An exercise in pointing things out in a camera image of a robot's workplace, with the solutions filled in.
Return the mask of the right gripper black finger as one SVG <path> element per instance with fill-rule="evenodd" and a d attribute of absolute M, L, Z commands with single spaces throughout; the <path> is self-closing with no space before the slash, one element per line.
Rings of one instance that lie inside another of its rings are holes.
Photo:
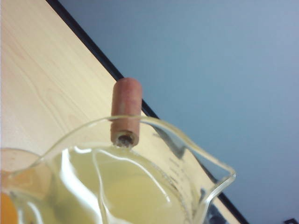
<path fill-rule="evenodd" d="M 207 224 L 232 224 L 231 212 L 222 204 L 211 204 L 206 214 Z"/>

